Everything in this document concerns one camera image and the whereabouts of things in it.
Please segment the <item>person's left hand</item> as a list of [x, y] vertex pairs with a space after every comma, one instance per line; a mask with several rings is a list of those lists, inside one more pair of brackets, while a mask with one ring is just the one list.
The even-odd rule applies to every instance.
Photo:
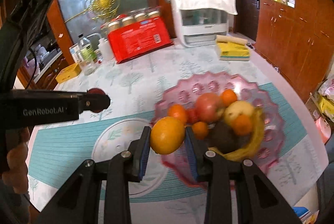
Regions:
[[28, 128], [19, 131], [22, 142], [7, 153], [7, 163], [9, 171], [1, 175], [4, 184], [14, 189], [16, 194], [26, 194], [28, 191], [28, 168], [26, 159], [28, 156], [27, 143], [30, 139]]

